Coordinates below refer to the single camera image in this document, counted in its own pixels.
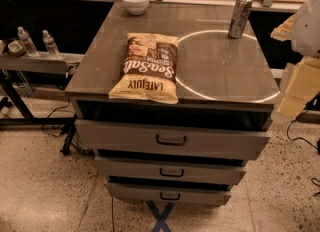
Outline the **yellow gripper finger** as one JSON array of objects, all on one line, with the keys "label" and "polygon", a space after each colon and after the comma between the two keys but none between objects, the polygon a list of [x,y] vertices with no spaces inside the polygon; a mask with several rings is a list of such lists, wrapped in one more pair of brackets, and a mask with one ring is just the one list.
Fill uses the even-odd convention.
[{"label": "yellow gripper finger", "polygon": [[320,93],[320,58],[303,57],[294,67],[276,113],[295,120],[306,104]]},{"label": "yellow gripper finger", "polygon": [[282,24],[273,29],[271,32],[271,37],[278,41],[290,40],[294,21],[295,15],[290,16]]}]

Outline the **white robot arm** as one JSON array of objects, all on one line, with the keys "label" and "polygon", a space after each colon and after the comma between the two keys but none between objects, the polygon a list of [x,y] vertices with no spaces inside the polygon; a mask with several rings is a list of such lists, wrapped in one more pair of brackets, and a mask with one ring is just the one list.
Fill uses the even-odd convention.
[{"label": "white robot arm", "polygon": [[320,92],[320,0],[306,0],[298,11],[276,27],[271,37],[291,41],[303,58],[294,67],[275,115],[293,121]]}]

